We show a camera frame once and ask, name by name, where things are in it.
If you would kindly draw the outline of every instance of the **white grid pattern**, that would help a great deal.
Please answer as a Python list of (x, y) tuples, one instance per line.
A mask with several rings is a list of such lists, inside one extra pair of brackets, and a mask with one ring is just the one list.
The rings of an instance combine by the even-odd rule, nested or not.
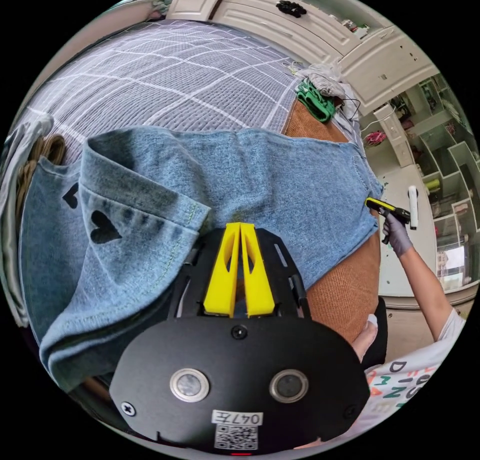
[(242, 32), (166, 20), (116, 34), (68, 63), (36, 92), (18, 123), (54, 118), (75, 161), (92, 135), (137, 125), (176, 131), (281, 132), (299, 79), (275, 49)]

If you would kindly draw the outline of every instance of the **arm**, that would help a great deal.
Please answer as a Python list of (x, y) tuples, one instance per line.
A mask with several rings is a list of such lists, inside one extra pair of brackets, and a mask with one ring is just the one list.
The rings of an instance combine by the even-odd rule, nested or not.
[(405, 270), (413, 295), (436, 342), (453, 309), (444, 289), (414, 249), (405, 225), (387, 214), (383, 233), (390, 235), (390, 245)]
[(413, 247), (399, 257), (399, 260), (436, 342), (452, 313), (452, 306), (438, 278)]

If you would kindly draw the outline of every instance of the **white t-shirt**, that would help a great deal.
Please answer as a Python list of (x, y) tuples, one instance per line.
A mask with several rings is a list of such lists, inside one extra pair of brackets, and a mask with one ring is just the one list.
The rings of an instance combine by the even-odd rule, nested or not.
[(396, 360), (365, 371), (370, 398), (355, 423), (343, 435), (311, 444), (311, 453), (329, 450), (376, 427), (394, 414), (420, 389), (449, 354), (465, 325), (465, 320), (452, 308), (438, 341)]

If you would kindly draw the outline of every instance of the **cabinet door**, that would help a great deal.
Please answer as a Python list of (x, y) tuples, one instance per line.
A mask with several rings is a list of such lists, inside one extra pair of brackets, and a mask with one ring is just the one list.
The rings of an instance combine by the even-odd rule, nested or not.
[(168, 8), (168, 20), (207, 22), (219, 0), (173, 0)]
[(361, 102), (359, 111), (363, 115), (439, 73), (427, 55), (396, 26), (367, 38), (340, 65)]
[(297, 24), (299, 27), (303, 27), (309, 32), (312, 32), (319, 39), (323, 40), (335, 50), (340, 52), (342, 56), (345, 56), (347, 53), (351, 52), (361, 43), (361, 41), (348, 28), (344, 27), (341, 23), (328, 16), (325, 12), (298, 0), (295, 0), (295, 2), (300, 4), (307, 11), (307, 13), (302, 15), (300, 18), (295, 18), (294, 16), (281, 13), (276, 7), (278, 1), (280, 0), (224, 1), (260, 9), (265, 12), (278, 15), (279, 17), (286, 17), (292, 23)]
[(373, 114), (379, 120), (378, 123), (383, 128), (392, 147), (408, 141), (407, 134), (389, 103), (373, 112)]
[(269, 39), (312, 64), (329, 63), (341, 56), (328, 43), (290, 21), (287, 16), (279, 16), (251, 6), (223, 1), (212, 22)]
[(413, 164), (414, 158), (412, 157), (412, 151), (410, 150), (410, 145), (408, 141), (397, 143), (393, 147), (393, 150), (395, 151), (398, 163), (400, 163), (400, 166), (402, 168), (406, 167), (407, 165)]

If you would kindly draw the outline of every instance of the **hand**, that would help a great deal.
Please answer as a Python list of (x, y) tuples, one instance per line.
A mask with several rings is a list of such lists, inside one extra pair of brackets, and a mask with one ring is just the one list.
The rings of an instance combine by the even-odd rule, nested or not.
[(383, 233), (390, 237), (390, 245), (396, 256), (400, 258), (410, 247), (413, 247), (405, 225), (398, 221), (390, 212), (386, 213), (385, 222), (383, 224)]

